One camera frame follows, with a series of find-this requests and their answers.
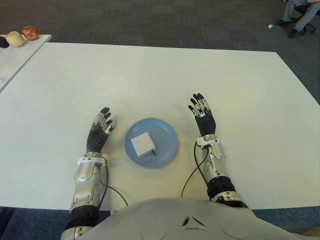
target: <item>office chair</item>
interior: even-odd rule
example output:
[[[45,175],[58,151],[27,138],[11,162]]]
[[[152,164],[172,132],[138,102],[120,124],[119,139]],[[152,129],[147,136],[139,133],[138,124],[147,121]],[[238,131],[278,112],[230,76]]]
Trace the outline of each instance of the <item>office chair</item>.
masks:
[[[292,20],[292,21],[289,21],[287,24],[296,24],[296,23],[305,15],[305,13],[307,12],[308,8],[309,8],[309,6],[304,6],[304,5],[296,6],[294,9],[295,9],[297,12],[299,12],[299,13],[301,14],[301,16],[298,17],[298,18],[297,18],[297,17],[291,17],[291,20]],[[315,28],[312,24],[308,23],[306,26],[308,26],[309,28],[311,28],[311,33],[314,33],[314,32],[316,31],[316,28]],[[305,33],[306,33],[306,31],[307,31],[306,26],[305,26],[305,27],[303,28],[303,30],[301,31],[301,35],[302,35],[302,36],[304,36]]]

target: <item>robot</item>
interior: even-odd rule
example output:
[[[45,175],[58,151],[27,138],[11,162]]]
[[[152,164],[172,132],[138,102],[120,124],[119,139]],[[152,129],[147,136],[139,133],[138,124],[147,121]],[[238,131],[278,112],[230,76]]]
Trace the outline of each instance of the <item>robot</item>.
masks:
[[[107,160],[101,150],[117,125],[116,120],[108,120],[111,113],[105,107],[93,121],[85,155],[77,161],[75,192],[61,240],[318,239],[287,232],[254,215],[227,174],[222,141],[215,135],[216,122],[209,104],[200,93],[193,97],[193,106],[188,108],[201,134],[194,149],[201,147],[203,156],[201,163],[195,158],[195,170],[200,171],[207,186],[208,200],[146,200],[129,205],[98,224],[109,182]],[[106,184],[101,193],[102,169],[106,171]]]

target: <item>person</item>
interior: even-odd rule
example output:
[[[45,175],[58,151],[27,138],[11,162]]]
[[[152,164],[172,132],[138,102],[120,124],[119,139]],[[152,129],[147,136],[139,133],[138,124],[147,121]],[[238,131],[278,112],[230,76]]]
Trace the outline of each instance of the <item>person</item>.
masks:
[[[297,32],[304,29],[307,23],[309,23],[320,10],[320,0],[289,0],[285,7],[282,19],[276,21],[274,24],[286,27],[288,22],[291,21],[291,15],[294,8],[297,6],[308,6],[309,8],[304,16],[295,24],[294,29],[289,32],[288,37],[292,39],[296,36]]]

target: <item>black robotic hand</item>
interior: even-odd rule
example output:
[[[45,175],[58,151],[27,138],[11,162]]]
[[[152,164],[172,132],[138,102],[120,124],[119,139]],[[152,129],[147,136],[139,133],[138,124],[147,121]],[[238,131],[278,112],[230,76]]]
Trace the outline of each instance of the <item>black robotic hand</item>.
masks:
[[[116,127],[116,120],[108,120],[111,112],[109,108],[103,108],[95,117],[86,140],[86,152],[101,153],[110,133]]]
[[[193,112],[201,136],[215,134],[216,122],[207,101],[200,93],[193,94],[193,97],[194,99],[191,98],[190,100],[193,103],[194,108],[191,105],[188,107]]]

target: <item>person's leg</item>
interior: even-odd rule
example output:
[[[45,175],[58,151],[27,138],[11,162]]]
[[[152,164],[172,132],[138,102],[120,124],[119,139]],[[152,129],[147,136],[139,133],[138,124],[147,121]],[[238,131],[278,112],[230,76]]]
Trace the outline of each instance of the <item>person's leg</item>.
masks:
[[[309,23],[314,16],[317,14],[317,12],[320,10],[320,2],[312,4],[304,16],[295,24],[294,29],[296,29],[298,32],[300,32],[304,27]]]
[[[284,22],[289,22],[291,20],[291,15],[295,7],[308,4],[309,3],[307,0],[289,0],[286,4],[282,20]]]

